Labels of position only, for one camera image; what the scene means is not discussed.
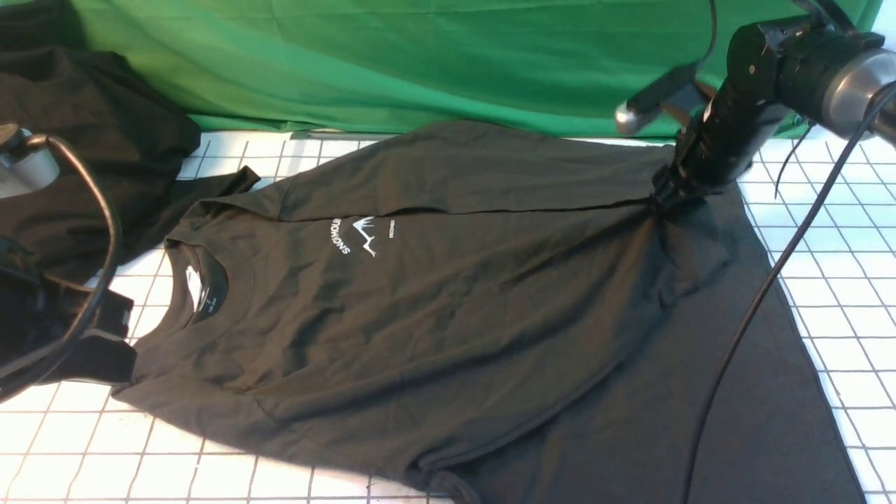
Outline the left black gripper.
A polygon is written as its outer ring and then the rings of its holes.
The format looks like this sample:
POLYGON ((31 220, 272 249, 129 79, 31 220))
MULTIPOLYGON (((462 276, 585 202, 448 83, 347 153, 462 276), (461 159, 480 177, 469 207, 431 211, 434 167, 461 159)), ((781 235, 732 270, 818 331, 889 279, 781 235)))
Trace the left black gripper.
POLYGON ((43 272, 35 256, 2 239, 2 392, 85 381, 123 385, 137 351, 125 341, 134 303, 43 272))

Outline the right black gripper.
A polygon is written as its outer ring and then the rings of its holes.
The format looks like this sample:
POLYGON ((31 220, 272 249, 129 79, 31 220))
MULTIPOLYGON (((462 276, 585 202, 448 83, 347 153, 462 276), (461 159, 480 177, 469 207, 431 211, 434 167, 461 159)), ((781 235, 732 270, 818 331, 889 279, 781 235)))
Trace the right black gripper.
POLYGON ((652 179, 652 203, 675 211, 726 191, 748 170, 790 109, 749 84, 727 78, 700 117, 676 142, 672 162, 652 179))

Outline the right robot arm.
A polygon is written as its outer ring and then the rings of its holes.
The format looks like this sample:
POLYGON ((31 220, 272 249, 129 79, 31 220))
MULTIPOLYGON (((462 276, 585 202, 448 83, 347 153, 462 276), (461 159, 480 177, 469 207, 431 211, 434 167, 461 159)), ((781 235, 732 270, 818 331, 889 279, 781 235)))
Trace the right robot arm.
POLYGON ((809 17, 765 20, 735 31, 719 88, 686 77, 665 101, 682 118, 671 162, 653 176, 658 207, 724 191, 790 114, 843 139, 894 143, 894 53, 883 36, 846 34, 809 17))

